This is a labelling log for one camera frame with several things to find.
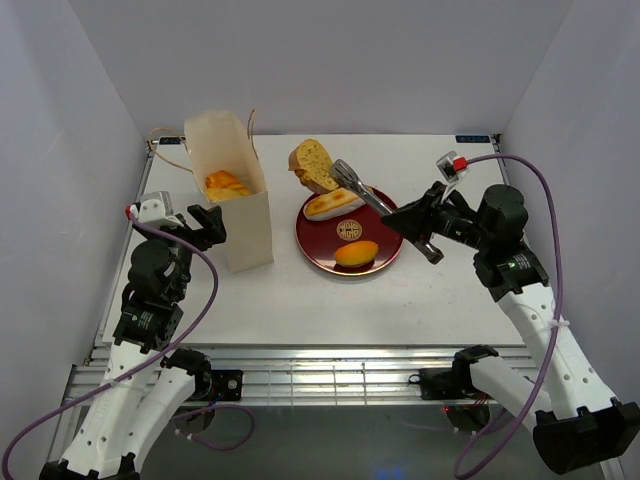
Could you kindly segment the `croissant bread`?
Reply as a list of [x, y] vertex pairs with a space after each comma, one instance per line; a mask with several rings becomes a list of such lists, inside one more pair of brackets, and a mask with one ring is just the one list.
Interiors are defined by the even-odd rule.
[[205, 179], [205, 196], [212, 203], [242, 198], [250, 194], [250, 189], [226, 170], [219, 170]]

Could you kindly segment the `herb speckled bread slice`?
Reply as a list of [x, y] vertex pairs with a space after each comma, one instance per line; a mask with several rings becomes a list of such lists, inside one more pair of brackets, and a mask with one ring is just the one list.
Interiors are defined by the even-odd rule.
[[288, 170], [300, 184], [315, 194], [336, 190], [339, 185], [330, 176], [333, 160], [324, 146], [315, 139], [305, 139], [288, 157]]

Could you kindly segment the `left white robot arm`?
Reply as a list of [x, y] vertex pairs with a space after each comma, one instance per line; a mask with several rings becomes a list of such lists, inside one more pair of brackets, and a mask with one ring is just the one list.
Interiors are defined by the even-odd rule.
[[180, 347], [173, 335], [191, 263], [227, 238], [222, 210], [188, 207], [199, 223], [161, 213], [144, 218], [145, 203], [127, 216], [144, 236], [131, 255], [121, 312], [98, 394], [74, 440], [43, 479], [137, 479], [151, 446], [187, 399], [210, 395], [213, 374], [205, 354]]

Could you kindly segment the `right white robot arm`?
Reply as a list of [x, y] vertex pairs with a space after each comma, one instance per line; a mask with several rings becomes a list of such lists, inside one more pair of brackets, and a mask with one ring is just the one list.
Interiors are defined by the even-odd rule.
[[475, 249], [481, 284], [515, 326], [538, 368], [534, 382], [509, 367], [493, 347], [458, 351], [450, 370], [424, 374], [429, 393], [480, 393], [520, 417], [546, 466], [557, 474], [626, 452], [639, 433], [639, 407], [624, 403], [599, 377], [555, 313], [559, 296], [537, 256], [524, 241], [528, 221], [522, 194], [507, 185], [488, 187], [478, 209], [457, 191], [436, 182], [418, 200], [383, 216], [383, 224], [421, 248], [435, 263], [433, 235]]

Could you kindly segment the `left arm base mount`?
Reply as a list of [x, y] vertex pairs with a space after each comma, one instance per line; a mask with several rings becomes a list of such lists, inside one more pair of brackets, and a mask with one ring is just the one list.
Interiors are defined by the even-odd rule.
[[242, 398], [244, 372], [242, 370], [206, 370], [196, 374], [196, 401], [236, 402]]

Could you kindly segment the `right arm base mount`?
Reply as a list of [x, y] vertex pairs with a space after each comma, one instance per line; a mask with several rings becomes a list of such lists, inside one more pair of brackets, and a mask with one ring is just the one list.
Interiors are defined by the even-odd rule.
[[422, 368], [408, 377], [407, 383], [419, 389], [422, 400], [489, 400], [491, 396], [478, 390], [471, 380], [452, 369]]

